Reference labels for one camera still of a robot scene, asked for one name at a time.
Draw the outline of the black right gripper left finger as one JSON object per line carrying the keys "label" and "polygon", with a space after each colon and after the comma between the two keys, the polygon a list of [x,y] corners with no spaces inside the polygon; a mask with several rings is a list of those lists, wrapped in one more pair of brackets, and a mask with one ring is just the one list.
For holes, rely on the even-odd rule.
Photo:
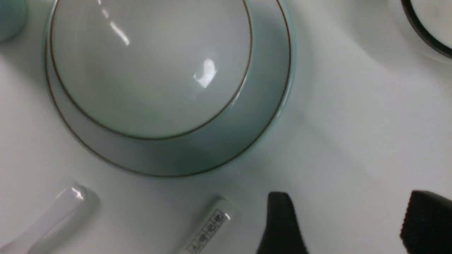
{"label": "black right gripper left finger", "polygon": [[308,254],[294,204],[286,192],[270,192],[265,230],[257,254]]}

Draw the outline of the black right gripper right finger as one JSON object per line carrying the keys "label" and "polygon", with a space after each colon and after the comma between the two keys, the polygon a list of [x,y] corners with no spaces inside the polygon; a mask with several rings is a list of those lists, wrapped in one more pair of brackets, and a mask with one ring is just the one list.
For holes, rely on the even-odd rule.
{"label": "black right gripper right finger", "polygon": [[400,238],[408,254],[450,254],[452,201],[431,191],[413,190]]}

